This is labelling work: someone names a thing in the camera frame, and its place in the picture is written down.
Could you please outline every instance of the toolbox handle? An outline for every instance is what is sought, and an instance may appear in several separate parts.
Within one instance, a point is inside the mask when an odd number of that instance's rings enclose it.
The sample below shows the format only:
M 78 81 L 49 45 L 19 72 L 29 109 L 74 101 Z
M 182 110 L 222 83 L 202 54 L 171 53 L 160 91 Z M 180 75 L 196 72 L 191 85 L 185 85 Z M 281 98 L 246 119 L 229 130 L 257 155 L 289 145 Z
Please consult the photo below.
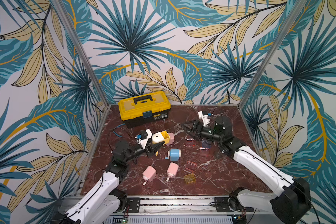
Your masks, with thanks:
M 137 104 L 138 101 L 145 100 L 145 99 L 150 99 L 151 101 L 153 101 L 151 95 L 140 96 L 140 97 L 134 98 L 133 101 L 134 101 L 134 104 Z

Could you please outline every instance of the tropical leaf wallpaper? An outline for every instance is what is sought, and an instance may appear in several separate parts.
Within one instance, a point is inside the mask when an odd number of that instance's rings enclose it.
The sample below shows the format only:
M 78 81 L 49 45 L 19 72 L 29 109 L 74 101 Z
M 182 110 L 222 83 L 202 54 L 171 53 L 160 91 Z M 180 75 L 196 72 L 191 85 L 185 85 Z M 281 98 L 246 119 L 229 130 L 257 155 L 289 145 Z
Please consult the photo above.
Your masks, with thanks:
M 64 5 L 84 43 L 88 3 Z M 0 0 L 0 223 L 52 219 L 105 109 L 51 2 Z
M 112 104 L 160 90 L 172 104 L 238 103 L 295 1 L 88 1 L 77 33 L 91 34 L 83 47 Z
M 264 159 L 306 179 L 320 222 L 335 224 L 336 0 L 312 2 L 274 53 L 243 113 Z M 318 223 L 313 210 L 303 220 Z

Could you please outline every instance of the yellow toolbox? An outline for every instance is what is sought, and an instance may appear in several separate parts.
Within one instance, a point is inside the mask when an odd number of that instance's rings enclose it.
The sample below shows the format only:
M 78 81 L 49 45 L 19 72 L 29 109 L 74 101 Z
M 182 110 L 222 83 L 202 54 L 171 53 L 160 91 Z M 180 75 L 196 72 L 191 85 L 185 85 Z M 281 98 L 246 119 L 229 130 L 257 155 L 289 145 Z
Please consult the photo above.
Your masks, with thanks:
M 127 128 L 167 118 L 170 111 L 170 103 L 163 91 L 120 100 L 118 107 Z

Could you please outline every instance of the toolbox label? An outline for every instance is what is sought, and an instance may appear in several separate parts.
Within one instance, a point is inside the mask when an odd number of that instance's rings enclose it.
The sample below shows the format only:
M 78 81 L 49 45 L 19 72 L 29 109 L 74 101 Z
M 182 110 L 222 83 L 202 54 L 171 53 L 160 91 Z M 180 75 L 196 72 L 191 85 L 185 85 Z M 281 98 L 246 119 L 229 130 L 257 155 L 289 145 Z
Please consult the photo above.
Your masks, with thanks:
M 168 117 L 168 113 L 166 114 L 156 114 L 153 116 L 155 120 L 162 119 Z

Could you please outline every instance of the red marble surface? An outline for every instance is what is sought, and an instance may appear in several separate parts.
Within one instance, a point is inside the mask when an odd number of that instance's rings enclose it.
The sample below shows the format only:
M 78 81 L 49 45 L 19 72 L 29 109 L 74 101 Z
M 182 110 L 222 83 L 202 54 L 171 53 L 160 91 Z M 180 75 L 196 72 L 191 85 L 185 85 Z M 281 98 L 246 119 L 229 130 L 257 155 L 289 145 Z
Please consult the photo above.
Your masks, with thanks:
M 175 142 L 173 145 L 161 147 L 158 156 L 154 155 L 151 158 L 147 158 L 145 155 L 140 156 L 137 165 L 131 161 L 130 171 L 118 188 L 128 195 L 228 195 L 236 190 L 237 187 L 269 192 L 269 188 L 243 165 L 224 155 L 216 159 L 213 154 L 219 149 L 215 145 L 211 145 L 208 157 L 199 155 L 199 148 L 202 146 L 202 142 L 196 142 L 197 146 L 194 147 L 186 146 L 187 134 L 183 131 L 180 123 L 198 119 L 198 111 L 212 111 L 213 109 L 214 106 L 172 106 L 169 118 L 165 119 L 165 121 L 159 120 L 132 129 L 121 126 L 131 136 L 136 136 L 140 130 L 144 129 L 150 129 L 152 133 L 167 130 L 167 132 L 175 134 Z M 215 110 L 215 114 L 220 114 L 219 110 L 231 119 L 234 136 L 246 142 L 254 150 L 237 107 L 219 106 Z M 111 161 L 112 154 L 107 142 L 107 135 L 112 128 L 121 123 L 118 106 L 112 106 L 83 185 L 82 195 L 85 195 L 95 185 L 101 177 L 101 170 Z M 117 129 L 116 132 L 120 133 L 130 144 L 134 144 L 133 138 L 130 139 L 125 131 Z M 109 143 L 111 147 L 114 147 L 118 139 L 120 137 L 117 137 L 112 132 L 110 133 Z M 171 148 L 181 149 L 182 157 L 176 162 L 179 165 L 176 178 L 166 182 L 166 172 L 171 161 L 165 159 L 165 157 Z M 195 171 L 196 182 L 191 184 L 186 184 L 184 180 L 184 175 L 189 174 L 184 171 L 188 160 L 197 163 Z M 152 182 L 143 186 L 142 173 L 149 165 L 157 170 L 157 175 Z

